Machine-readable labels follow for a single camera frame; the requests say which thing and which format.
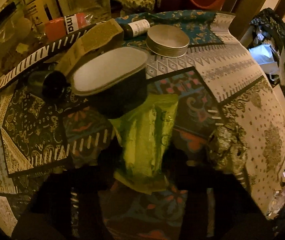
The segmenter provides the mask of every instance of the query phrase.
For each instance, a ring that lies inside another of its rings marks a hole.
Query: silver tin
[[[155,25],[148,30],[146,45],[160,56],[181,57],[187,52],[189,37],[178,27]]]

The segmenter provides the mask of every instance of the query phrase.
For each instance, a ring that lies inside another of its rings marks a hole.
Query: patchwork tablecloth
[[[217,126],[241,125],[249,150],[244,170],[235,176],[266,212],[285,164],[285,119],[263,71],[228,31],[235,16],[194,10],[116,20],[126,24],[144,17],[175,25],[190,37],[186,55],[149,52],[146,65],[150,93],[179,96],[176,147],[199,160]],[[123,45],[148,50],[145,38]],[[110,122],[86,97],[69,91],[62,104],[48,105],[30,96],[21,81],[0,92],[0,196],[7,199],[13,221],[53,169],[95,164],[114,136]],[[117,182],[100,192],[105,225],[115,239],[178,239],[187,195],[174,185],[145,195]],[[77,224],[76,202],[72,208]]]

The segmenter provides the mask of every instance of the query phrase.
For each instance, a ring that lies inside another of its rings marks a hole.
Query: bottle
[[[60,17],[56,0],[25,0],[25,3],[28,14],[42,33],[46,22]]]
[[[126,40],[146,33],[148,29],[154,25],[155,22],[153,20],[143,19],[122,25],[121,28],[124,30],[124,39]]]

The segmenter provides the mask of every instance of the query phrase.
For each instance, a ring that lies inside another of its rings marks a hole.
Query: green plastic packet
[[[110,119],[124,149],[124,162],[115,171],[115,179],[146,194],[167,189],[169,183],[161,172],[161,163],[170,143],[177,106],[177,95],[150,94],[136,109]]]

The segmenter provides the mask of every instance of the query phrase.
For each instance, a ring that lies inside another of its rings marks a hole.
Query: small dark bottle
[[[155,25],[155,22],[151,19],[143,19],[136,22],[122,25],[124,30],[124,39],[128,40],[139,35],[142,35],[148,31],[148,29]]]

